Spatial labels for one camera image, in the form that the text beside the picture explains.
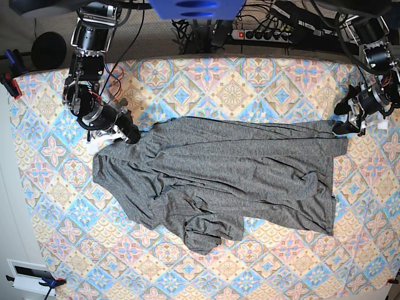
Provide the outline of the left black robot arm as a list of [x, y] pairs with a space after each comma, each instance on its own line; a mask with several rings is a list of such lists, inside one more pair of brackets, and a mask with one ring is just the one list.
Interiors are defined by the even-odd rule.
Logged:
[[335, 115], [347, 119], [335, 122], [332, 131], [336, 135], [363, 136], [370, 126], [366, 121], [369, 116], [379, 113], [387, 118], [399, 109], [399, 59], [391, 51], [389, 28], [383, 17], [336, 18], [335, 25], [345, 54], [361, 73], [372, 74], [375, 83], [348, 87], [346, 96], [334, 108]]

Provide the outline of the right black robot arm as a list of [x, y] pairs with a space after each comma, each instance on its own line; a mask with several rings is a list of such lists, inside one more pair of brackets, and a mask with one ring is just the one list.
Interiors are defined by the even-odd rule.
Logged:
[[141, 134], [124, 106], [103, 101], [100, 80], [106, 70], [107, 53], [116, 29], [129, 18], [120, 19], [117, 4], [91, 2], [77, 10], [77, 24], [71, 38], [74, 52], [64, 83], [62, 103], [87, 131], [87, 143], [123, 141], [135, 144]]

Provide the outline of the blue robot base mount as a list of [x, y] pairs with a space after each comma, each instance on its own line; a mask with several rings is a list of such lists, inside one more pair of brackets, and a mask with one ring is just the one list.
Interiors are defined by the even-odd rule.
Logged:
[[161, 19], [233, 20], [245, 0], [149, 0]]

